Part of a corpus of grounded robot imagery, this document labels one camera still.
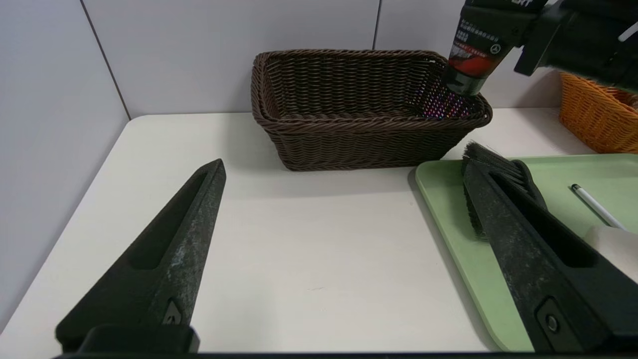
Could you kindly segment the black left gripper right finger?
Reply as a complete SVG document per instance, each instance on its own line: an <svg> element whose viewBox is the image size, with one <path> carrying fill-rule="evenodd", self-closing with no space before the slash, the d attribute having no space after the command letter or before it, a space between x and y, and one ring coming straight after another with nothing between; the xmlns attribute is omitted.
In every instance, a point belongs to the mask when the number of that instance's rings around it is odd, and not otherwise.
<svg viewBox="0 0 638 359"><path fill-rule="evenodd" d="M465 160L464 187L536 352L636 352L629 276L503 171Z"/></svg>

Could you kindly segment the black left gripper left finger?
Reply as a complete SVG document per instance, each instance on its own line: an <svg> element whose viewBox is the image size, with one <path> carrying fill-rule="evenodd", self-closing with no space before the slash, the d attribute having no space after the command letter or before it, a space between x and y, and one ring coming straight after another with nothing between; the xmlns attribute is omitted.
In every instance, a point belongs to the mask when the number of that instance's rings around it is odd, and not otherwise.
<svg viewBox="0 0 638 359"><path fill-rule="evenodd" d="M196 352L190 323L226 183L201 166L55 328L63 352Z"/></svg>

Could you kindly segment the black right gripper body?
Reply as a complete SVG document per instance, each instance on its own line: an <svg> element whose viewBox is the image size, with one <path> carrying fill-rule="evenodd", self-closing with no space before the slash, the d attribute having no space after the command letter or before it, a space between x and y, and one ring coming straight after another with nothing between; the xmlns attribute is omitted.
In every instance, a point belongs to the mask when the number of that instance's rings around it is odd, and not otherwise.
<svg viewBox="0 0 638 359"><path fill-rule="evenodd" d="M527 28L515 72L553 68L604 86L635 93L635 0L558 0Z"/></svg>

